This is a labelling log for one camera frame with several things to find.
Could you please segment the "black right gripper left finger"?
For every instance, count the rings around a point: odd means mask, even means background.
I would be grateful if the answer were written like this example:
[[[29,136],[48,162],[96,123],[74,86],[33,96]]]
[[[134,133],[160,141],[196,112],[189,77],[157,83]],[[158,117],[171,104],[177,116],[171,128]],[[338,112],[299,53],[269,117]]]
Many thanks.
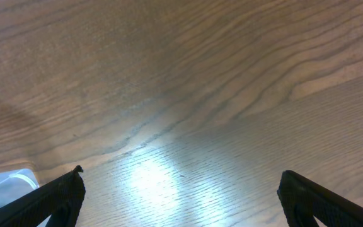
[[[0,208],[0,227],[75,227],[86,189],[81,166]]]

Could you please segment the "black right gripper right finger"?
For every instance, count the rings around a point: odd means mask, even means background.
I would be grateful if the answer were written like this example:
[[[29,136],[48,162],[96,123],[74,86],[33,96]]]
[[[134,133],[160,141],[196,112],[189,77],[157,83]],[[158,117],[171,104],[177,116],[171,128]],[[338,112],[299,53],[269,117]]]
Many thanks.
[[[292,170],[282,173],[277,195],[290,227],[363,227],[363,207]]]

